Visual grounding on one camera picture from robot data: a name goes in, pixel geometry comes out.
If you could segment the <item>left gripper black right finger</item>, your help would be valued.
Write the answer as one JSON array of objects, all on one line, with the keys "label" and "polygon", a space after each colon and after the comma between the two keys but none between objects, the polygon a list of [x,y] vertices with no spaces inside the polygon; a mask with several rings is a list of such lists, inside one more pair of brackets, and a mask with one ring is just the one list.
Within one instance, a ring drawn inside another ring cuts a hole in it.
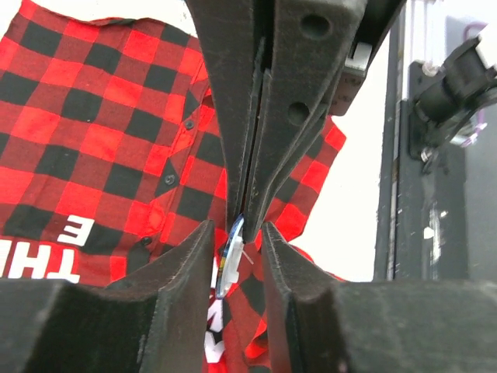
[{"label": "left gripper black right finger", "polygon": [[262,227],[275,372],[494,372],[488,281],[341,282]]}]

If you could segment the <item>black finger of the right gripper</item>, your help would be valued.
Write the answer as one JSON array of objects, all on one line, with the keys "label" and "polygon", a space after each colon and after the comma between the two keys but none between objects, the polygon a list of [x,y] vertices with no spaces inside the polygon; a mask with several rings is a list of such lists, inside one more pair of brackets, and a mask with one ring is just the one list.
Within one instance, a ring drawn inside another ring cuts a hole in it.
[{"label": "black finger of the right gripper", "polygon": [[255,239],[272,199],[320,134],[344,114],[403,1],[276,1],[243,208]]},{"label": "black finger of the right gripper", "polygon": [[210,82],[227,170],[226,223],[241,214],[262,63],[272,29],[270,1],[189,1]]}]

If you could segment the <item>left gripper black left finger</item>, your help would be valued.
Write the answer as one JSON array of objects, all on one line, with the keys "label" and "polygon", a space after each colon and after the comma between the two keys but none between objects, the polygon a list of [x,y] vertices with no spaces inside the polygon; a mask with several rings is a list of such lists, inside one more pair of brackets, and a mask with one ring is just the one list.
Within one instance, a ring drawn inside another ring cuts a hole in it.
[{"label": "left gripper black left finger", "polygon": [[106,288],[1,282],[3,372],[200,372],[214,223]]}]

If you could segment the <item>round pin badge brooch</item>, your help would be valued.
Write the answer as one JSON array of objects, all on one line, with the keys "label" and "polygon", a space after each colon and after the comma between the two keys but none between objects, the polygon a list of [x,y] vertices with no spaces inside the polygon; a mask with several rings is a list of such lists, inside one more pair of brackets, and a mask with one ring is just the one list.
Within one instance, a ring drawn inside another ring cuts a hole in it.
[{"label": "round pin badge brooch", "polygon": [[215,287],[215,296],[222,299],[228,295],[233,284],[238,282],[238,267],[242,258],[245,246],[243,239],[244,216],[240,214],[228,234],[228,240],[225,244],[218,264],[217,280]]}]

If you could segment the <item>red black plaid shirt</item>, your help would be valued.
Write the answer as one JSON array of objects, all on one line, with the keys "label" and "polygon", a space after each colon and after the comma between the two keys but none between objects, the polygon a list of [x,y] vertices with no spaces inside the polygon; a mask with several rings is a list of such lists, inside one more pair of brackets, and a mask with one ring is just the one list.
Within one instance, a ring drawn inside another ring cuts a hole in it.
[{"label": "red black plaid shirt", "polygon": [[343,142],[328,113],[255,239],[244,240],[238,282],[217,299],[233,224],[197,34],[150,18],[81,21],[23,1],[1,41],[1,282],[106,288],[212,221],[200,372],[275,372],[262,227],[274,224],[291,245]]}]

